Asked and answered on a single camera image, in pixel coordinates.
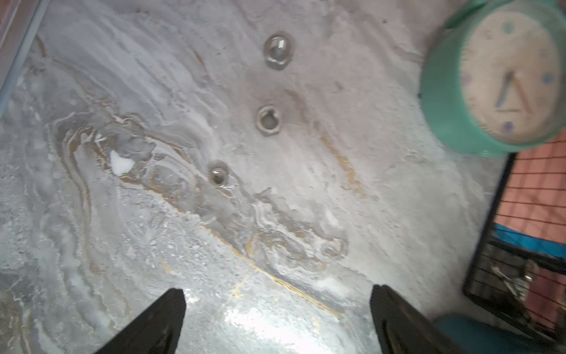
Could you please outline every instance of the hex nut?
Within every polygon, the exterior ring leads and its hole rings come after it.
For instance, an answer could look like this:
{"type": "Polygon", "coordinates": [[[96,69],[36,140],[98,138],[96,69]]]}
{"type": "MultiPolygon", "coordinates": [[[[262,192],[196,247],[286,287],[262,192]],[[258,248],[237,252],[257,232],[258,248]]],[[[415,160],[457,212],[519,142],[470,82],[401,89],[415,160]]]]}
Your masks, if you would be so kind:
{"type": "Polygon", "coordinates": [[[283,70],[293,57],[294,43],[288,33],[277,32],[267,38],[263,54],[267,65],[275,70],[283,70]]]}
{"type": "Polygon", "coordinates": [[[209,182],[216,188],[224,187],[228,183],[228,172],[224,167],[216,166],[210,169],[209,182]]]}
{"type": "Polygon", "coordinates": [[[281,113],[273,105],[263,106],[255,117],[255,126],[266,137],[275,135],[281,131],[281,113]]]}

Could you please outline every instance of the green wall clock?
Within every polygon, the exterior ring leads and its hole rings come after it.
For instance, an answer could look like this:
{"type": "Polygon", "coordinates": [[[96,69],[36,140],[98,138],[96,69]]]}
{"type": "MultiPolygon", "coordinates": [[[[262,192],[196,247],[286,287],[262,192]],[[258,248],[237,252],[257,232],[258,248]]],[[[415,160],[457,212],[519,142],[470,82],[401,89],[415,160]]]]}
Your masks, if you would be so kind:
{"type": "Polygon", "coordinates": [[[556,2],[470,0],[444,26],[421,74],[421,100],[446,146],[501,156],[566,125],[566,18],[556,2]]]}

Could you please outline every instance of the blue cloth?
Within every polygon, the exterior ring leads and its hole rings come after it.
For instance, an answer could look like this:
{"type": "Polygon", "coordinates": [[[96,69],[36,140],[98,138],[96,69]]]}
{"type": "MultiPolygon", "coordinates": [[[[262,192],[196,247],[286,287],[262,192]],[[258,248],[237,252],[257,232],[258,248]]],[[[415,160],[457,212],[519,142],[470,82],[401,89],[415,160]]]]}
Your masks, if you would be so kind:
{"type": "Polygon", "coordinates": [[[554,257],[566,258],[566,245],[528,236],[500,224],[495,224],[494,231],[498,239],[508,244],[554,257]]]}
{"type": "Polygon", "coordinates": [[[489,326],[463,315],[435,319],[434,326],[470,354],[550,354],[535,340],[489,326]]]}

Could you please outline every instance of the wire cage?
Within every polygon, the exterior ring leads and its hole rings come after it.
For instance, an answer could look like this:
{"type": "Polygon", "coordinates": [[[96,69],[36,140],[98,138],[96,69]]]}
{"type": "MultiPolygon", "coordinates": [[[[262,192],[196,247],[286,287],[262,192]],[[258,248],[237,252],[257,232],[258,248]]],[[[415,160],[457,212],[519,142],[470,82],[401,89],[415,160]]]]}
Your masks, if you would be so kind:
{"type": "Polygon", "coordinates": [[[566,130],[509,155],[463,292],[524,333],[566,344],[566,130]]]}

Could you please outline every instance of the white residue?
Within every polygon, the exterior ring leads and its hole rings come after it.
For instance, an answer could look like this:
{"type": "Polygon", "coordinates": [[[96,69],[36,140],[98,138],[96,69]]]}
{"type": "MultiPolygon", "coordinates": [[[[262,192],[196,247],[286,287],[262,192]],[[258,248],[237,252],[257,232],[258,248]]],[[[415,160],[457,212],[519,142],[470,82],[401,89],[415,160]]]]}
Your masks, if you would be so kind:
{"type": "Polygon", "coordinates": [[[334,217],[334,215],[332,215],[330,210],[326,209],[325,214],[326,214],[326,218],[330,222],[330,225],[332,225],[334,227],[338,227],[338,220],[334,217]]]}
{"type": "Polygon", "coordinates": [[[350,294],[350,289],[344,285],[344,283],[331,276],[316,282],[315,287],[319,290],[326,290],[331,294],[338,295],[340,297],[346,297],[350,294]]]}
{"type": "Polygon", "coordinates": [[[110,151],[110,167],[112,173],[116,176],[121,176],[129,172],[134,167],[135,162],[132,159],[121,157],[114,150],[110,151]]]}

